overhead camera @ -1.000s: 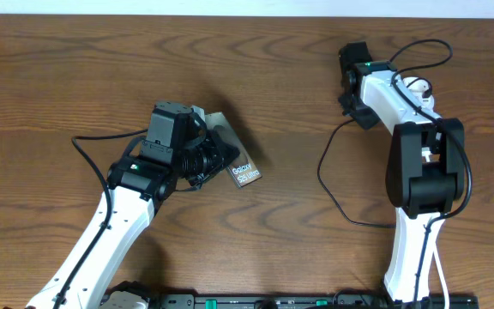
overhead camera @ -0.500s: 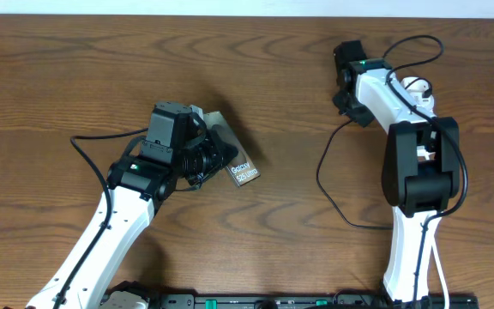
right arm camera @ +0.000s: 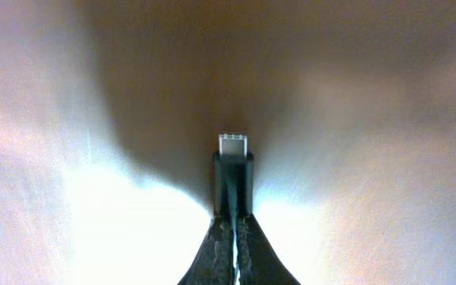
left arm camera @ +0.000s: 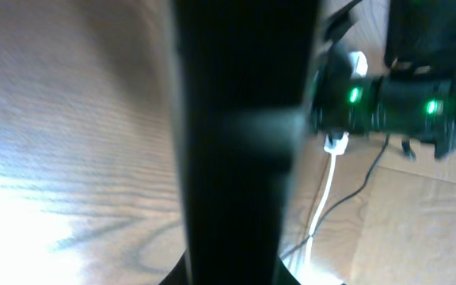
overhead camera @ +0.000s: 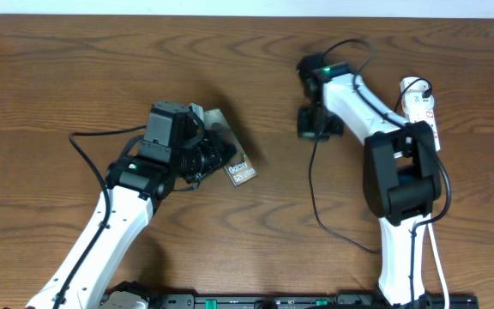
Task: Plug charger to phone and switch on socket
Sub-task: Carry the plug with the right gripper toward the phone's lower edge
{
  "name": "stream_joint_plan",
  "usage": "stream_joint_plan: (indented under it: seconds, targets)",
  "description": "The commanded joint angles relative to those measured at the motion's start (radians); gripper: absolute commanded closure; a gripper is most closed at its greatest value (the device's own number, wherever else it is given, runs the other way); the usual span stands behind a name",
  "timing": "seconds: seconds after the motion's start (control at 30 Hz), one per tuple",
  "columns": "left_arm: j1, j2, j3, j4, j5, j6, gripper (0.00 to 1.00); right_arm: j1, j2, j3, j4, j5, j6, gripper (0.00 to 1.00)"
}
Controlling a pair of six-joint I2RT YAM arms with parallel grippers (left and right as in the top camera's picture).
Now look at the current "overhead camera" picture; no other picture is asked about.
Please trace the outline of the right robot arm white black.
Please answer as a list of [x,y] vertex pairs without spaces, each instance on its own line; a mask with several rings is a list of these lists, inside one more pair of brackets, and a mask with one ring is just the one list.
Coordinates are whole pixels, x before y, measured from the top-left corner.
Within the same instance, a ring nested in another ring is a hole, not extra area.
[[433,203],[451,195],[434,124],[398,115],[349,64],[327,64],[322,53],[303,57],[297,73],[311,102],[298,112],[298,135],[321,142],[349,129],[364,147],[364,198],[381,228],[381,296],[390,306],[418,304],[425,294],[422,245],[435,221]]

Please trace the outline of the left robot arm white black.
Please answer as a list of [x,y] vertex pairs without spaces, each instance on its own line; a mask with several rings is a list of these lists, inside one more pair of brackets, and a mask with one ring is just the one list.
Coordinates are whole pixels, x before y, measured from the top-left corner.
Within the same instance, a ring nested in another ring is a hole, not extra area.
[[92,171],[101,193],[93,215],[53,277],[29,308],[155,308],[157,301],[128,285],[107,287],[131,244],[177,179],[195,191],[237,153],[222,112],[159,101],[105,173]]

